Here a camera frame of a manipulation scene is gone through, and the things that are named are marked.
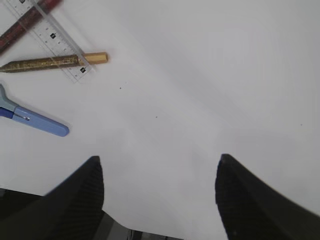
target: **pencil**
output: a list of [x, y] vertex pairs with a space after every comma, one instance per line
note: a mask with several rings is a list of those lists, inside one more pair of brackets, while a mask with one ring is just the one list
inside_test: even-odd
[[[62, 0], [40, 0], [39, 7], [47, 14]], [[43, 16], [36, 7], [30, 8], [14, 25], [0, 37], [0, 56], [38, 23]]]
[[[106, 52], [84, 54], [83, 57], [91, 65], [104, 64], [109, 60]], [[52, 58], [11, 61], [0, 67], [0, 73], [22, 73], [57, 68], [71, 68], [83, 65], [85, 65], [84, 62], [79, 59], [77, 55], [57, 56]]]

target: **black plastic part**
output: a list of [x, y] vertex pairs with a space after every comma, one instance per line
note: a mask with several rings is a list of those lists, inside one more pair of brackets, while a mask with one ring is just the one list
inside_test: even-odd
[[114, 226], [114, 223], [115, 220], [108, 214], [103, 212], [103, 218], [100, 222], [98, 229], [96, 230], [93, 240], [107, 240], [111, 232], [111, 229]]
[[262, 182], [231, 155], [217, 169], [215, 199], [229, 240], [319, 240], [320, 218]]
[[142, 234], [142, 231], [133, 231], [132, 240], [141, 240]]
[[103, 173], [90, 158], [56, 189], [0, 222], [1, 240], [92, 240], [104, 216]]
[[0, 196], [0, 222], [41, 198], [39, 195], [2, 190], [3, 196]]

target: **ruler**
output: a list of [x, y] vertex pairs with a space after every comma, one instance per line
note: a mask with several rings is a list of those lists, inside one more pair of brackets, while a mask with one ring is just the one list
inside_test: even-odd
[[84, 65], [79, 67], [61, 68], [73, 81], [77, 82], [88, 74], [93, 68], [83, 57], [84, 52], [68, 35], [63, 27], [50, 15], [46, 14], [35, 0], [3, 0], [6, 8], [17, 18], [23, 16], [33, 6], [41, 13], [43, 18], [28, 33], [47, 52], [50, 58], [68, 55], [77, 55]]

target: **red pencil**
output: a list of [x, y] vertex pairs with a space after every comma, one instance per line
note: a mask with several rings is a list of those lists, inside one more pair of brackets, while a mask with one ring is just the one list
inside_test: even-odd
[[[62, 0], [41, 0], [38, 5], [45, 13], [49, 13], [61, 1]], [[30, 8], [29, 11], [0, 37], [0, 55], [18, 41], [27, 32], [26, 30], [31, 29], [38, 23], [42, 17], [41, 13], [38, 12], [35, 7]]]

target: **gold pencil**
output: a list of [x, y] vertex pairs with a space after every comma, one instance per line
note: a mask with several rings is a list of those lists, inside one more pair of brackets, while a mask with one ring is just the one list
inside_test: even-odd
[[[85, 60], [91, 64], [105, 64], [108, 62], [106, 52], [84, 54]], [[57, 56], [21, 61], [11, 61], [0, 67], [0, 73], [22, 73], [58, 68], [71, 68], [85, 65], [77, 55]]]

